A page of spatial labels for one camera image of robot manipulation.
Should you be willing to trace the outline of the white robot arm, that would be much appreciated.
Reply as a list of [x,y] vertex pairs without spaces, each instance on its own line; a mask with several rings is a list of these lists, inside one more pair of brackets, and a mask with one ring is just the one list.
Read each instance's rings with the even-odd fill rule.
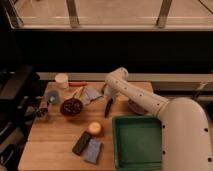
[[162,128],[163,171],[213,171],[213,148],[204,109],[190,98],[169,100],[129,83],[121,67],[105,77],[110,95],[120,92],[157,117]]

